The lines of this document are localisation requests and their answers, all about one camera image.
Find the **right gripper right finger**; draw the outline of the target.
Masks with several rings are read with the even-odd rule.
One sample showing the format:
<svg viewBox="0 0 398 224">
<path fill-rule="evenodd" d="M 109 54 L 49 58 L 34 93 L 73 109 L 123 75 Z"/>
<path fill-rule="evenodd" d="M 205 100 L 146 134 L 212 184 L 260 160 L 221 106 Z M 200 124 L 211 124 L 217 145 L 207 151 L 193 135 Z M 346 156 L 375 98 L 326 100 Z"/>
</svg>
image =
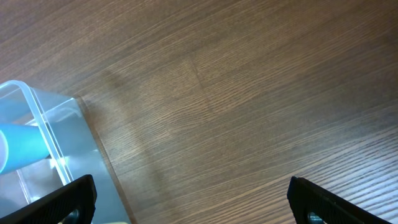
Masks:
<svg viewBox="0 0 398 224">
<path fill-rule="evenodd" d="M 302 177 L 290 179 L 287 199 L 297 223 L 387 223 Z"/>
</svg>

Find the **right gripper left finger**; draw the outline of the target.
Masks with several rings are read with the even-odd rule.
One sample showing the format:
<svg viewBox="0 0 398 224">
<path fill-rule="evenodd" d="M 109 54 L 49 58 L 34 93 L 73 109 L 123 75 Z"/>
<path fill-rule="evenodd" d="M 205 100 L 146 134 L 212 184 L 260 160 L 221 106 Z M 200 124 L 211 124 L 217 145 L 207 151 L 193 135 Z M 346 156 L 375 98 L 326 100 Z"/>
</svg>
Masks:
<svg viewBox="0 0 398 224">
<path fill-rule="evenodd" d="M 90 224 L 97 191 L 93 176 L 84 175 L 41 199 L 1 218 L 6 224 Z"/>
</svg>

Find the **blue plastic cup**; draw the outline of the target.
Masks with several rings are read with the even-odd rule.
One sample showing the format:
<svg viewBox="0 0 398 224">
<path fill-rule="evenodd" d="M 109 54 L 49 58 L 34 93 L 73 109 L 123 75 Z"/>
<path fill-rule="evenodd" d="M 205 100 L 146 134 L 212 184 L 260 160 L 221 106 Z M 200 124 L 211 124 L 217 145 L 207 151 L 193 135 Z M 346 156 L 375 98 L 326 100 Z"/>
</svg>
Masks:
<svg viewBox="0 0 398 224">
<path fill-rule="evenodd" d="M 1 174 L 31 165 L 49 154 L 37 126 L 1 123 Z"/>
</svg>

